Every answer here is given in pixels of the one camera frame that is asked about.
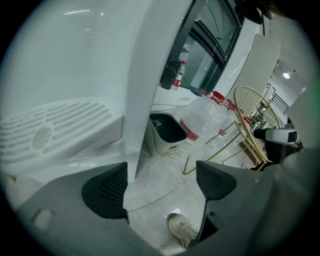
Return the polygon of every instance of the black trash bin lid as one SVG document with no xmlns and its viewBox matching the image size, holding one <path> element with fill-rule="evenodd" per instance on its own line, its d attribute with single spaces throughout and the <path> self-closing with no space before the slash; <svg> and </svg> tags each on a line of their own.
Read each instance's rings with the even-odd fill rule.
<svg viewBox="0 0 320 256">
<path fill-rule="evenodd" d="M 169 114 L 153 113 L 150 120 L 160 138 L 168 143 L 176 143 L 187 138 L 185 130 Z"/>
</svg>

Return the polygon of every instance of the window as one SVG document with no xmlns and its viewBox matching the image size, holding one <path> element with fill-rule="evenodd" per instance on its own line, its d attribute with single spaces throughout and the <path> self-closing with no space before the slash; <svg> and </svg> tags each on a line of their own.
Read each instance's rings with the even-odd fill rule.
<svg viewBox="0 0 320 256">
<path fill-rule="evenodd" d="M 199 94 L 217 84 L 237 42 L 244 15 L 229 0 L 194 0 L 174 41 L 161 86 L 171 88 L 181 61 L 180 86 Z"/>
</svg>

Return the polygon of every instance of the white trash bin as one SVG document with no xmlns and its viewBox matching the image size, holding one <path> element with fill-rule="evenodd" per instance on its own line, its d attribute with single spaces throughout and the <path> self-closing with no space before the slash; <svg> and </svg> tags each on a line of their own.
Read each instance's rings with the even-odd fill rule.
<svg viewBox="0 0 320 256">
<path fill-rule="evenodd" d="M 185 130 L 169 113 L 150 114 L 146 129 L 148 147 L 151 153 L 155 151 L 159 157 L 177 152 L 187 138 Z"/>
</svg>

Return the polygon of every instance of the gold wire chair back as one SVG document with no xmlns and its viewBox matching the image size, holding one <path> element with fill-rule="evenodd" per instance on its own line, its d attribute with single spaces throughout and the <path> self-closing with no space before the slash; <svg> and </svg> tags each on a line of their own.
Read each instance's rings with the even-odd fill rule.
<svg viewBox="0 0 320 256">
<path fill-rule="evenodd" d="M 264 97 L 250 87 L 237 87 L 233 97 L 240 125 L 246 132 L 249 142 L 262 160 L 270 162 L 264 150 L 264 142 L 255 138 L 253 134 L 255 129 L 279 128 L 277 115 Z"/>
</svg>

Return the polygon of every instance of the railing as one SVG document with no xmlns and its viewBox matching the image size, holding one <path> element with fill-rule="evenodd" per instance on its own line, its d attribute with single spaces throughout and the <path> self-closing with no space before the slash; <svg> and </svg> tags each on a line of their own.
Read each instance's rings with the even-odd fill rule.
<svg viewBox="0 0 320 256">
<path fill-rule="evenodd" d="M 272 98 L 269 100 L 269 103 L 273 103 L 284 115 L 286 115 L 286 111 L 289 106 L 284 102 L 282 98 L 280 98 L 276 93 L 273 94 Z"/>
</svg>

